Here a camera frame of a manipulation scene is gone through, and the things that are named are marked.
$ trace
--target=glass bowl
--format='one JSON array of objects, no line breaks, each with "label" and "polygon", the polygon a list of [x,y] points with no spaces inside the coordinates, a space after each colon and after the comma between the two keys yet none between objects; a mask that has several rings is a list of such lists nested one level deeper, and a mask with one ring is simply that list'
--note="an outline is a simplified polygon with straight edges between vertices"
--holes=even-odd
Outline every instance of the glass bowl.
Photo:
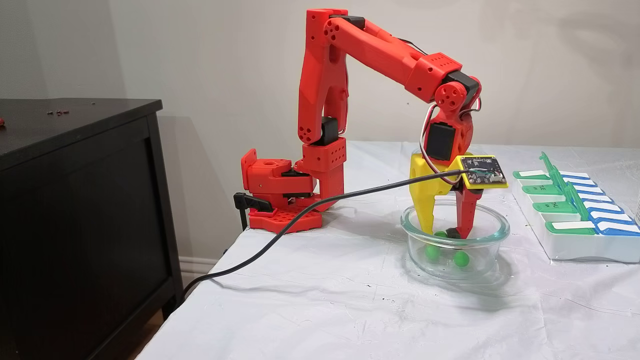
[{"label": "glass bowl", "polygon": [[[456,227],[455,198],[437,197],[433,208],[435,234]],[[502,242],[509,234],[509,223],[500,213],[478,204],[474,226],[467,239],[453,239],[425,233],[420,229],[415,208],[407,208],[400,223],[408,234],[411,260],[423,271],[449,280],[464,280],[491,271]]]}]

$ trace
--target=black clamp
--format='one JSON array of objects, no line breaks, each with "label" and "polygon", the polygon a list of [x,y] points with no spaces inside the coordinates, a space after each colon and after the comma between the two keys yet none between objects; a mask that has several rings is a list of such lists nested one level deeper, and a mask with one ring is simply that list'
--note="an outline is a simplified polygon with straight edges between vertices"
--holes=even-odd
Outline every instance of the black clamp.
[{"label": "black clamp", "polygon": [[234,204],[236,205],[236,209],[240,211],[240,222],[242,223],[242,230],[244,231],[247,227],[246,222],[246,213],[245,211],[249,208],[256,209],[261,213],[272,213],[273,206],[267,200],[263,200],[257,198],[255,196],[247,195],[245,193],[235,193],[234,194]]},{"label": "black clamp", "polygon": [[344,20],[347,20],[348,22],[350,22],[352,25],[354,25],[356,28],[360,30],[364,30],[364,27],[366,24],[365,19],[362,16],[338,15],[338,14],[329,15],[329,19],[332,19],[334,17],[340,17]]}]

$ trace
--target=pill organizer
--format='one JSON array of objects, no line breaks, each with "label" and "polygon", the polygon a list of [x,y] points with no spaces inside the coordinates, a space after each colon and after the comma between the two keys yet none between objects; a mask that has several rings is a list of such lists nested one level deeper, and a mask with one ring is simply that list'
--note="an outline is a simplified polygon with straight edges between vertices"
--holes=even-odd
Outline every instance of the pill organizer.
[{"label": "pill organizer", "polygon": [[514,171],[513,195],[549,259],[640,262],[640,227],[588,174]]}]

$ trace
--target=white label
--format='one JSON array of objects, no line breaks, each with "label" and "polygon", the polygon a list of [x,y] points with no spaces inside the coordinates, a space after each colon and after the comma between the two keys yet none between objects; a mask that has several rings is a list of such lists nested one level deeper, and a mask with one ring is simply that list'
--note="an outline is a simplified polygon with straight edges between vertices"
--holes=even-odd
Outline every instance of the white label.
[{"label": "white label", "polygon": [[591,194],[588,194],[588,193],[578,193],[578,196],[580,197],[580,199],[600,200],[600,201],[606,201],[606,202],[613,202],[613,200],[611,200],[611,198],[606,196],[606,195],[591,195]]},{"label": "white label", "polygon": [[631,221],[631,218],[627,214],[612,214],[612,213],[603,213],[601,211],[594,211],[589,215],[591,215],[594,218],[610,218],[614,220]]},{"label": "white label", "polygon": [[586,201],[583,202],[584,207],[589,209],[589,208],[596,208],[596,209],[605,209],[605,210],[613,210],[613,211],[620,211],[622,209],[620,209],[620,207],[618,205],[614,205],[614,204],[607,204],[606,202],[590,202],[590,201]]},{"label": "white label", "polygon": [[584,172],[559,171],[559,173],[560,173],[560,175],[585,177],[585,178],[589,179],[589,176]]},{"label": "white label", "polygon": [[556,229],[593,229],[593,225],[590,221],[565,221],[565,222],[553,222],[551,223]]},{"label": "white label", "polygon": [[617,224],[615,222],[601,222],[598,224],[598,229],[600,230],[617,229],[617,230],[631,231],[633,233],[640,234],[640,227],[638,227],[638,225]]},{"label": "white label", "polygon": [[593,186],[596,185],[596,183],[594,183],[589,179],[572,179],[570,177],[563,177],[563,179],[566,183],[571,183],[571,184],[583,184],[583,185],[593,185]]},{"label": "white label", "polygon": [[574,188],[582,192],[604,193],[601,188],[592,188],[590,186],[575,185]]},{"label": "white label", "polygon": [[520,176],[538,176],[538,175],[546,175],[547,173],[542,170],[532,170],[532,171],[521,171]]}]

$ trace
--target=white wire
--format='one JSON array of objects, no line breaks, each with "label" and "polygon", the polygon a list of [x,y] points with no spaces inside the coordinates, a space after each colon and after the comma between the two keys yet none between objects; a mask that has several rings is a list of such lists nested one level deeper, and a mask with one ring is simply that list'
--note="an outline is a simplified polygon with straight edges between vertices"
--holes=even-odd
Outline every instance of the white wire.
[{"label": "white wire", "polygon": [[[437,104],[433,104],[429,107],[429,110],[427,111],[427,115],[424,117],[424,123],[422,125],[422,131],[420,132],[420,141],[418,142],[418,146],[420,147],[420,152],[422,153],[422,157],[424,158],[424,160],[427,162],[427,164],[429,165],[429,168],[431,168],[431,171],[433,171],[434,174],[438,174],[441,171],[438,170],[438,168],[435,167],[435,165],[431,162],[431,159],[429,159],[429,156],[427,155],[427,152],[424,150],[424,136],[426,134],[427,131],[427,127],[429,126],[429,121],[431,121],[431,116],[433,115],[433,110],[435,110],[436,106],[438,106]],[[456,177],[455,180],[449,180],[446,177],[442,178],[442,181],[444,181],[445,183],[449,184],[449,185],[455,185],[458,183],[458,181],[460,181],[460,177],[462,175],[458,175]]]},{"label": "white wire", "polygon": [[[471,108],[471,109],[467,109],[467,110],[463,110],[460,112],[460,117],[462,117],[462,115],[466,114],[466,113],[470,113],[472,111],[480,111],[480,109],[482,108],[482,100],[480,99],[480,96],[478,95],[478,98],[476,99],[478,105],[475,109]],[[420,132],[420,141],[418,142],[418,146],[420,147],[420,152],[422,153],[422,157],[424,158],[424,160],[427,162],[427,164],[429,165],[429,168],[431,168],[431,171],[433,171],[435,174],[440,173],[441,171],[438,170],[438,168],[435,167],[435,165],[431,162],[431,159],[429,159],[429,156],[427,155],[427,152],[424,150],[424,137],[426,135],[427,132],[427,127],[429,126],[429,122],[431,121],[431,116],[433,115],[433,110],[435,110],[436,106],[438,106],[437,104],[433,104],[429,107],[429,110],[427,111],[427,115],[424,117],[424,123],[422,124],[422,131]],[[462,177],[462,175],[458,175],[456,177],[455,180],[451,181],[449,179],[447,179],[446,177],[442,178],[442,181],[444,181],[445,183],[449,184],[449,185],[455,185],[460,181],[460,178]]]}]

